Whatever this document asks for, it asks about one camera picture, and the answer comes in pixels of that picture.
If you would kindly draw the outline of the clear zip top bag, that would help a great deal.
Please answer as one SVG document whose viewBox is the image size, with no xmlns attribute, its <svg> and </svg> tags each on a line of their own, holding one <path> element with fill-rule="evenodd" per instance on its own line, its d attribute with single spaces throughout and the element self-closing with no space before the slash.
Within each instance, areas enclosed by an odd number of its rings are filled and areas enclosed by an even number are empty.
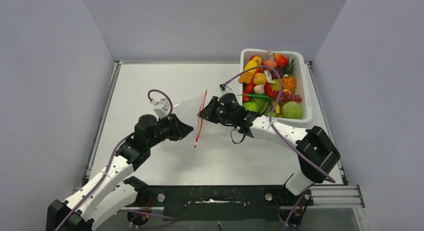
<svg viewBox="0 0 424 231">
<path fill-rule="evenodd" d="M 195 97 L 173 102 L 172 113 L 180 121 L 193 127 L 193 131 L 182 140 L 166 141 L 165 147 L 172 150 L 194 150 L 199 146 L 199 138 L 204 121 L 198 116 L 198 113 L 205 107 L 207 94 L 208 90 L 206 89 Z"/>
</svg>

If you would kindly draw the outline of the green toy vegetable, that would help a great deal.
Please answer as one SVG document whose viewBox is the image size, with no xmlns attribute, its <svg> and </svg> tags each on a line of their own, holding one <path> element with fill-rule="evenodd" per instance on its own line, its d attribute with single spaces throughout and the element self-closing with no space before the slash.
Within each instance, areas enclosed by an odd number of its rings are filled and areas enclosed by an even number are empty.
<svg viewBox="0 0 424 231">
<path fill-rule="evenodd" d="M 245 102 L 243 103 L 242 106 L 244 107 L 246 111 L 257 112 L 259 110 L 256 102 L 251 102 L 251 101 Z"/>
</svg>

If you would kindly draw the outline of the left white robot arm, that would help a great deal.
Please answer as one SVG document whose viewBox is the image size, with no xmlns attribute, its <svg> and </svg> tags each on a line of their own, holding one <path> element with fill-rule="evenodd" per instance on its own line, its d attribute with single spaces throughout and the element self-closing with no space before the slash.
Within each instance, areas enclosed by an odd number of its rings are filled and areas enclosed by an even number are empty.
<svg viewBox="0 0 424 231">
<path fill-rule="evenodd" d="M 94 231 L 127 205 L 133 204 L 147 184 L 133 173 L 150 157 L 151 148 L 165 141 L 180 141 L 194 128 L 175 114 L 157 119 L 142 115 L 133 133 L 115 146 L 106 166 L 64 201 L 47 209 L 48 231 Z"/>
</svg>

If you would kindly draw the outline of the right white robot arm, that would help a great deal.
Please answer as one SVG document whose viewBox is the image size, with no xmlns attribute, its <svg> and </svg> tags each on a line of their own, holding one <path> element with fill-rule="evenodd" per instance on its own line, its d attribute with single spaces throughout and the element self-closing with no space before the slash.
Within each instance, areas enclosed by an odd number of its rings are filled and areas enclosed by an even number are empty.
<svg viewBox="0 0 424 231">
<path fill-rule="evenodd" d="M 213 96 L 198 116 L 214 124 L 233 127 L 244 136 L 294 150 L 299 170 L 289 177 L 281 190 L 282 200 L 289 205 L 295 204 L 301 193 L 312 185 L 329 181 L 330 172 L 341 157 L 323 128 L 305 129 L 271 120 L 256 111 L 246 110 L 237 102 L 234 93 Z"/>
</svg>

